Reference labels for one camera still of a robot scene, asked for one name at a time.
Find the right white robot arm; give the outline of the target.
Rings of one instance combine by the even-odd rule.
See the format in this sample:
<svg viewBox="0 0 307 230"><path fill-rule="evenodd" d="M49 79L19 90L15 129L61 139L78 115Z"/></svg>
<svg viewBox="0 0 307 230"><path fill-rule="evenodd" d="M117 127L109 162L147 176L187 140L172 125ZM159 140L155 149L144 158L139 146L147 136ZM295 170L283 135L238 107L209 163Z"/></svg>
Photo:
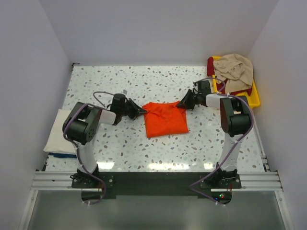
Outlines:
<svg viewBox="0 0 307 230"><path fill-rule="evenodd" d="M188 90L177 104L177 108L193 110L196 105L203 105L219 109L224 145L216 168L208 177L214 176L214 184L219 188L225 188L231 182L230 175L234 177L237 173L241 144L254 126L253 112L245 96L213 93L209 78L198 80L193 84L194 88Z"/></svg>

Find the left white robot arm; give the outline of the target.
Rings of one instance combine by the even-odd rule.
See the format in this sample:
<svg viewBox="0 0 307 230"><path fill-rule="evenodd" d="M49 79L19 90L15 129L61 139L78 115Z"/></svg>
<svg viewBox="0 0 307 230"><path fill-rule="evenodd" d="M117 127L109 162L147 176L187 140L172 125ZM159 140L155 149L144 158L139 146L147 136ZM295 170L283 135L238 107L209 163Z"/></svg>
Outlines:
<svg viewBox="0 0 307 230"><path fill-rule="evenodd" d="M89 188L99 184L98 164L93 152L93 140L101 124L116 126L122 117L135 120L147 111L124 94L113 94L111 104L93 105L77 102L62 126L63 137L76 151L78 170L85 173L82 182Z"/></svg>

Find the orange t shirt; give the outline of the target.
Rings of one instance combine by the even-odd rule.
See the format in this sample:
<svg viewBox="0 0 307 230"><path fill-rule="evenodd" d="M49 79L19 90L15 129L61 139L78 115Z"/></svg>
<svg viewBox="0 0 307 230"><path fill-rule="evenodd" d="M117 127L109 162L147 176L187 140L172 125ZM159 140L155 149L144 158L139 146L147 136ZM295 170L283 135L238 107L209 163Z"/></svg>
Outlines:
<svg viewBox="0 0 307 230"><path fill-rule="evenodd" d="M179 102L147 103L144 123L148 138L186 134L189 132L186 110L177 107Z"/></svg>

